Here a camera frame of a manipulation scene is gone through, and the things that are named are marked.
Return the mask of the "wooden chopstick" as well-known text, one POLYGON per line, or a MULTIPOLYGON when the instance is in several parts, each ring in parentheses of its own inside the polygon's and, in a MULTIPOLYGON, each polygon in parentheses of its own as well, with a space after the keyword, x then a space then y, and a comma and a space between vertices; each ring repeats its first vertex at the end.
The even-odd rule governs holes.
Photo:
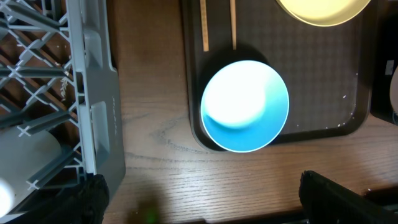
POLYGON ((230 8, 230 18, 231 18, 231 38, 233 49, 236 50, 237 47, 237 37, 236 37, 236 1, 229 1, 230 8))
POLYGON ((200 0, 200 17, 201 17, 201 35, 203 42, 203 51, 209 51, 209 40, 208 40, 208 24, 207 24, 207 13, 206 13, 206 0, 200 0))

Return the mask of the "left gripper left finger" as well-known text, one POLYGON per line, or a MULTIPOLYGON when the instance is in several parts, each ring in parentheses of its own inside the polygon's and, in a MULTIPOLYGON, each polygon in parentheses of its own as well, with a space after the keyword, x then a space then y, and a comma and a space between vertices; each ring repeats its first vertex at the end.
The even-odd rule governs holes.
POLYGON ((109 188, 103 175, 69 188, 31 211, 10 221, 12 224, 101 224, 109 205, 109 188))

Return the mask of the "white plastic cup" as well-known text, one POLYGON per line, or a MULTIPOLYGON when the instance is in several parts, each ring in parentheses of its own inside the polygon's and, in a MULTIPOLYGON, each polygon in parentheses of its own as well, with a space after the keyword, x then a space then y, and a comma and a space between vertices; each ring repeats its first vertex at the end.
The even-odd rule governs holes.
POLYGON ((32 136, 17 127, 1 131, 1 216, 7 215, 34 190, 27 180, 62 154, 48 131, 32 136))

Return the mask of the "white pink bowl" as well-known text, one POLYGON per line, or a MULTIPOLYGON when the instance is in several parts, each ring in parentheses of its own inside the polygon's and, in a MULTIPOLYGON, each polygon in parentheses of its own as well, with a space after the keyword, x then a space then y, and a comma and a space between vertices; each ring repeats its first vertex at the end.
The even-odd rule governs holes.
POLYGON ((395 113, 398 113, 398 67, 394 70, 392 75, 389 98, 392 109, 395 113))

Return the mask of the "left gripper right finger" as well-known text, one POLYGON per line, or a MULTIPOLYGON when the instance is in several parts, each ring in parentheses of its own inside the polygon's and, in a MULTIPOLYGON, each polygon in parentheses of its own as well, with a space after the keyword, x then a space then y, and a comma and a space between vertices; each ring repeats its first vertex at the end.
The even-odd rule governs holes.
POLYGON ((397 215, 312 171, 300 178, 299 199, 310 223, 391 223, 397 215))

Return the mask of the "light blue bowl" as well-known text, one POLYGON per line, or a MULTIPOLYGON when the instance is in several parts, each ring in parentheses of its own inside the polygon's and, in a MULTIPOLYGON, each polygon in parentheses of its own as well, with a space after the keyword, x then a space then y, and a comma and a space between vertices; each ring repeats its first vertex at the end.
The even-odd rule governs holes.
POLYGON ((219 69, 200 102, 201 123, 220 148, 237 153, 269 145, 289 116, 287 85, 269 65, 240 60, 219 69))

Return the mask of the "yellow plastic plate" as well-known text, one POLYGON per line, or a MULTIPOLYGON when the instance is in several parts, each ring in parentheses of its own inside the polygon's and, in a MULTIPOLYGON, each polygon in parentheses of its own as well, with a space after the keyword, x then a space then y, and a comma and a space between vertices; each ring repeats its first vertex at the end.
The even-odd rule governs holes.
POLYGON ((317 27, 343 24, 361 13, 370 0, 277 0, 294 19, 317 27))

